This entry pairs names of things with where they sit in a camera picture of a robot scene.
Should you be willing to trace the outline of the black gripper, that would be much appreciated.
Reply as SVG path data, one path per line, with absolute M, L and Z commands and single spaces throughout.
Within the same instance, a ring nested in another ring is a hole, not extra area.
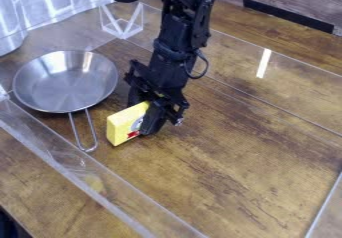
M 145 101 L 150 103 L 141 126 L 142 135 L 158 133 L 167 121 L 174 125 L 182 123 L 190 107 L 183 95 L 190 71 L 191 52 L 174 50 L 161 39 L 154 41 L 150 63 L 130 62 L 130 71 L 125 75 L 130 85 L 127 106 Z

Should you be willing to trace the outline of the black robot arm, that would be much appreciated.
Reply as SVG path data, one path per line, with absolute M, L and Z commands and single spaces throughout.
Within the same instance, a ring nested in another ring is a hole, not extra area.
M 201 78 L 193 73 L 195 62 L 205 58 L 210 15 L 215 0 L 162 0 L 162 23 L 149 64 L 134 60 L 125 80 L 130 85 L 129 104 L 149 104 L 139 127 L 142 135 L 159 132 L 166 123 L 179 125 L 190 107 L 182 90 L 187 81 Z

